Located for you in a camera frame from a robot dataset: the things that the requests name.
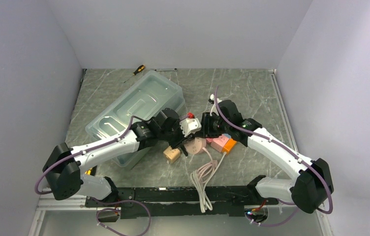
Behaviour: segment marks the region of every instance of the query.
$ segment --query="black joint motor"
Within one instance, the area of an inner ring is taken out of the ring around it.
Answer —
[[[170,108],[160,111],[148,123],[149,129],[161,140],[167,140],[179,126],[179,115]]]
[[[57,145],[43,167],[45,172],[51,165],[71,155],[71,150],[66,143]],[[81,171],[74,158],[62,162],[46,175],[53,196],[56,200],[71,197],[81,188]]]
[[[132,124],[131,130],[137,136],[136,141],[140,143],[138,150],[152,147],[157,143],[156,136],[152,133],[152,131],[150,131],[148,125],[143,121]]]
[[[326,161],[319,158],[311,165],[326,182],[329,190],[333,193],[333,181],[330,167]],[[313,213],[328,198],[327,192],[320,179],[310,170],[301,172],[292,189],[292,200],[302,211]]]
[[[237,110],[236,104],[231,100],[221,101],[218,106],[225,118],[234,125],[250,131],[262,128],[262,125],[252,118],[243,119],[242,114]],[[195,136],[200,138],[216,138],[225,133],[229,134],[233,140],[242,143],[246,147],[247,138],[251,136],[251,134],[232,127],[218,115],[210,115],[208,112],[202,114],[201,130],[198,131]]]

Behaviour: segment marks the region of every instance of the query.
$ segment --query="white cable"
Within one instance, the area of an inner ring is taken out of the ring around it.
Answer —
[[[220,162],[217,164],[217,161],[213,160],[208,150],[205,147],[203,147],[202,149],[208,154],[211,161],[201,166],[198,170],[192,172],[190,175],[190,179],[191,179],[192,184],[195,186],[195,188],[198,191],[201,212],[205,213],[207,209],[213,210],[213,205],[211,204],[210,199],[207,197],[207,194],[205,193],[205,187],[207,187],[208,182],[217,172],[218,168],[220,167],[227,153],[224,152],[223,157],[221,158]],[[210,174],[208,179],[203,180],[203,177],[207,176],[208,174]]]
[[[213,111],[214,111],[214,108],[216,107],[216,105],[214,104],[212,107],[211,107],[211,110],[210,110],[210,116],[213,115]]]

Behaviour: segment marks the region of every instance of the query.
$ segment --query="pink plug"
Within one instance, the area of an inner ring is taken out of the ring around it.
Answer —
[[[224,135],[221,135],[218,138],[213,139],[211,142],[211,147],[217,150],[218,152],[221,152],[223,150],[224,145],[229,141],[230,139],[227,138]]]
[[[189,154],[199,154],[203,152],[202,148],[205,148],[206,145],[207,141],[205,139],[195,138],[194,140],[187,142],[184,147]]]

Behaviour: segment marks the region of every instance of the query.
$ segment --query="red cap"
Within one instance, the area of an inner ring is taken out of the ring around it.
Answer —
[[[190,118],[190,119],[194,119],[195,118],[195,116],[194,116],[194,114],[192,114],[191,112],[188,112],[188,117]]]

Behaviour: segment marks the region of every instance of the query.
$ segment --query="orange box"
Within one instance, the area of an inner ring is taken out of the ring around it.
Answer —
[[[226,144],[224,145],[223,149],[221,150],[221,152],[226,152],[227,154],[230,153],[231,149],[233,149],[233,147],[236,145],[236,141],[232,140],[232,139],[229,139],[228,142],[226,142]]]
[[[169,146],[165,151],[163,151],[163,154],[166,159],[168,159],[169,163],[172,164],[181,156],[181,151],[179,151],[179,149],[172,149],[171,146]]]

